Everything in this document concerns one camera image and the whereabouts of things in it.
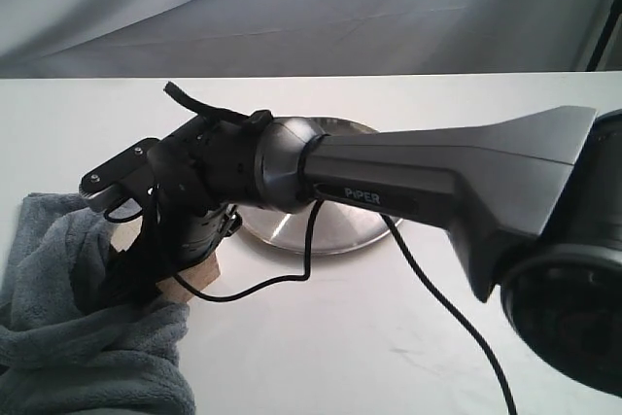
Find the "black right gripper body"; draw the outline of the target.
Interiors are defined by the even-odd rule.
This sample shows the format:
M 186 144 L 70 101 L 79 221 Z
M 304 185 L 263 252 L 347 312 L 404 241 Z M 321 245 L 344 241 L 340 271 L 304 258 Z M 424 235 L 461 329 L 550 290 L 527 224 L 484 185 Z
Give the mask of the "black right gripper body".
M 145 305 L 162 296 L 156 283 L 167 278 L 174 278 L 193 296 L 200 295 L 180 272 L 202 263 L 238 228 L 234 208 L 205 209 L 194 197 L 178 199 L 156 179 L 149 195 L 143 208 L 129 199 L 112 212 L 104 212 L 105 219 L 117 226 L 136 220 L 141 220 L 141 226 L 129 248 L 116 254 L 112 251 L 99 286 L 103 307 Z

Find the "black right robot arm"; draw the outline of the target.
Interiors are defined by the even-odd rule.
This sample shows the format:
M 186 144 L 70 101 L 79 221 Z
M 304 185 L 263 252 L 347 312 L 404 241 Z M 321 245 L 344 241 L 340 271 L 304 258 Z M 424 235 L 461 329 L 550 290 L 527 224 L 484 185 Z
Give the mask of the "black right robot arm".
M 476 298 L 501 292 L 514 331 L 544 362 L 621 392 L 621 115 L 558 107 L 476 127 L 325 133 L 307 118 L 249 116 L 165 92 L 193 112 L 101 176 L 109 210 L 142 230 L 108 266 L 114 305 L 199 263 L 238 222 L 232 205 L 293 213 L 332 201 L 443 229 Z

